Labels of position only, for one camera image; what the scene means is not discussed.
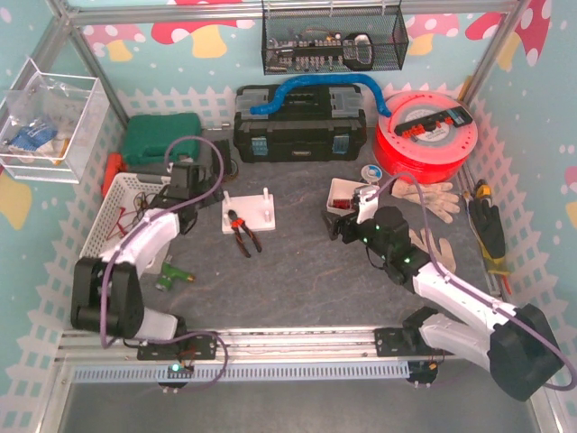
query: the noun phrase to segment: clear plastic box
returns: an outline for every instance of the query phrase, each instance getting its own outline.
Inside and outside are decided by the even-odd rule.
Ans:
[[[66,95],[50,94],[50,100],[36,98],[50,78],[71,88]],[[0,132],[0,163],[15,179],[79,183],[109,107],[102,83],[98,78],[37,70],[23,92],[26,97],[19,108],[29,106],[31,111],[40,110],[48,117],[69,120],[68,146],[53,154],[15,150],[9,143],[22,126],[9,119]]]

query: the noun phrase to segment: tape roll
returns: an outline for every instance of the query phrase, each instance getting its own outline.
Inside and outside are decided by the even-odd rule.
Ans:
[[[377,165],[365,165],[361,170],[361,177],[367,183],[377,183],[382,179],[382,170]]]
[[[403,92],[387,102],[392,116],[380,116],[373,145],[375,158],[389,174],[412,173],[420,183],[450,179],[461,168],[477,143],[477,125],[473,122],[455,128],[441,124],[430,133],[411,138],[395,134],[398,124],[453,108],[459,103],[434,92]]]

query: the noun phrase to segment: glove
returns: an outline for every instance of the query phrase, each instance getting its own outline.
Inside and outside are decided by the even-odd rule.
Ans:
[[[421,230],[420,237],[417,233],[415,233],[413,229],[408,231],[408,235],[411,238],[411,242],[414,246],[420,248],[425,253],[428,253],[425,239],[426,231],[424,228]],[[440,238],[439,249],[441,251],[439,251],[439,249],[436,247],[435,239],[431,239],[431,249],[433,250],[433,254],[435,255],[436,260],[440,262],[445,268],[447,268],[447,271],[454,273],[457,270],[457,263],[454,260],[453,248],[451,248],[449,241],[443,237]]]
[[[489,273],[508,274],[505,259],[506,246],[499,208],[491,206],[487,199],[469,201],[469,218],[481,244],[481,252]]]
[[[459,205],[457,205],[459,196],[446,192],[453,189],[453,184],[451,182],[434,183],[432,185],[422,185],[421,189],[425,197],[426,208],[445,221],[446,224],[452,223],[453,217],[451,214],[458,214],[461,210]],[[413,203],[420,203],[417,187],[401,179],[393,183],[391,195]]]

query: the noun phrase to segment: white stand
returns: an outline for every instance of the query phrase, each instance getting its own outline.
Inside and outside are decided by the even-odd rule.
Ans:
[[[274,197],[269,194],[268,188],[264,188],[260,196],[230,197],[228,191],[224,192],[222,213],[224,234],[234,233],[228,217],[229,210],[236,212],[253,232],[265,232],[276,228]]]

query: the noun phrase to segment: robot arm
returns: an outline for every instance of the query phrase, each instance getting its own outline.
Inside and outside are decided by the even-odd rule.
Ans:
[[[177,317],[144,307],[139,279],[164,245],[178,234],[187,233],[195,224],[197,206],[157,215],[208,192],[215,180],[214,177],[202,178],[201,171],[202,167],[190,163],[173,165],[170,184],[156,195],[150,209],[131,231],[135,236],[114,261],[106,304],[106,333],[109,336],[167,341],[176,335]],[[223,197],[222,190],[216,189],[211,196],[199,201],[198,207],[209,206]],[[74,328],[99,331],[104,271],[117,248],[120,248],[120,242],[100,257],[82,257],[76,263],[70,311]]]
[[[150,209],[138,224],[162,209]],[[118,256],[112,272],[109,288],[109,304],[106,312],[106,328],[110,336],[170,340],[175,336],[178,319],[144,307],[139,279],[144,269],[154,260],[160,249],[179,233],[179,216],[168,213],[152,221],[148,227],[124,248]],[[100,323],[99,291],[104,269],[118,244],[102,253],[99,258],[83,257],[74,269],[72,293],[72,326],[97,332]]]
[[[452,275],[439,265],[439,273],[427,253],[411,244],[408,223],[396,207],[376,208],[368,200],[373,186],[356,191],[353,203],[357,210],[348,216],[324,212],[324,220],[332,240],[338,235],[349,244],[361,241],[383,261],[380,267],[397,284],[417,295],[430,299],[458,317],[451,320],[432,309],[427,310],[413,335],[434,349],[444,349],[489,371],[497,385],[511,397],[525,401],[563,367],[563,362],[541,342],[519,326],[495,312],[509,313],[558,347],[543,312],[526,305],[519,309],[492,298],[471,284]],[[479,300],[455,287],[455,281],[487,301]]]

